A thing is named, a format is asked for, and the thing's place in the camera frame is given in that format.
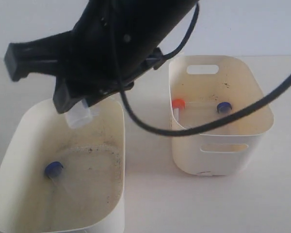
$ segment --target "handle cutout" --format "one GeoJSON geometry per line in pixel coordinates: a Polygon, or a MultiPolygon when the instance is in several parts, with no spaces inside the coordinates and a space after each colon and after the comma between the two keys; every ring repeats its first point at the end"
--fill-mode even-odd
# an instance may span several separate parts
{"type": "Polygon", "coordinates": [[[186,69],[188,74],[216,74],[218,71],[217,65],[190,65],[186,69]]]}
{"type": "Polygon", "coordinates": [[[248,149],[247,144],[218,144],[209,143],[201,146],[200,150],[202,152],[229,152],[238,153],[248,149]]]}

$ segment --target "black cable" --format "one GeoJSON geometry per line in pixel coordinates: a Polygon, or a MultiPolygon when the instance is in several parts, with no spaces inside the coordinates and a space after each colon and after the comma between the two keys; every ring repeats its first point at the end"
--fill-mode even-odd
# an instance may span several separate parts
{"type": "Polygon", "coordinates": [[[191,23],[189,25],[189,28],[188,28],[187,32],[185,33],[184,38],[182,39],[181,43],[179,44],[179,46],[174,51],[172,51],[172,52],[170,52],[168,54],[165,54],[163,56],[163,58],[165,60],[169,60],[169,59],[175,57],[184,48],[184,46],[186,45],[186,43],[190,39],[190,37],[192,35],[192,32],[194,31],[195,25],[197,23],[198,15],[199,15],[199,4],[198,4],[198,1],[197,1],[196,2],[196,6],[195,6],[195,11],[193,13],[193,17],[192,17],[192,20],[191,20],[191,23]]]}
{"type": "Polygon", "coordinates": [[[117,59],[116,43],[115,43],[113,21],[112,20],[111,20],[109,28],[110,28],[111,47],[112,47],[112,58],[114,60],[114,68],[116,71],[117,82],[118,82],[118,86],[120,89],[120,95],[121,95],[121,98],[123,101],[123,105],[124,105],[125,109],[127,110],[130,118],[138,126],[140,126],[144,130],[151,132],[151,133],[155,133],[155,134],[159,134],[159,135],[163,135],[163,136],[180,137],[180,136],[190,136],[190,135],[194,135],[194,134],[204,133],[204,132],[222,127],[226,124],[229,124],[233,121],[239,120],[240,118],[248,116],[248,115],[252,114],[253,112],[261,109],[262,107],[266,106],[270,102],[277,99],[281,94],[283,94],[291,86],[291,75],[290,75],[289,77],[287,77],[285,79],[284,82],[282,82],[282,84],[280,84],[275,90],[273,90],[267,96],[263,97],[262,99],[258,100],[257,102],[255,102],[255,103],[247,106],[246,108],[244,108],[236,113],[233,113],[229,116],[226,116],[226,117],[221,118],[219,120],[216,120],[216,121],[213,121],[213,122],[210,122],[210,123],[207,123],[205,125],[198,126],[198,127],[194,127],[191,129],[187,129],[187,130],[173,131],[173,130],[158,129],[158,128],[152,127],[152,126],[142,122],[136,116],[136,114],[133,112],[133,110],[131,109],[131,107],[129,105],[129,102],[127,100],[127,96],[125,94],[124,85],[123,85],[121,72],[120,72],[120,67],[119,67],[119,63],[118,63],[118,59],[117,59]]]}

